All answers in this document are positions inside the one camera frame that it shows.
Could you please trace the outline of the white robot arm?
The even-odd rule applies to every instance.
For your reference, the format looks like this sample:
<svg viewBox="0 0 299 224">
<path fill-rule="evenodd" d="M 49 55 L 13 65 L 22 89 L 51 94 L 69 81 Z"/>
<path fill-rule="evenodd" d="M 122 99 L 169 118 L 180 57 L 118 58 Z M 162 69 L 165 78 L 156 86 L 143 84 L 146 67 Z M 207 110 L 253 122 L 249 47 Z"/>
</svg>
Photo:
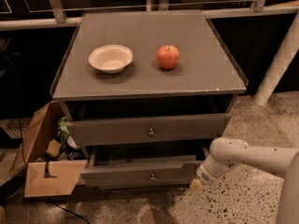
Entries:
<svg viewBox="0 0 299 224">
<path fill-rule="evenodd" d="M 246 164 L 284 179 L 276 224 L 299 222 L 299 149 L 291 147 L 253 147 L 241 139 L 219 137 L 209 147 L 190 189 L 199 191 L 239 164 Z"/>
</svg>

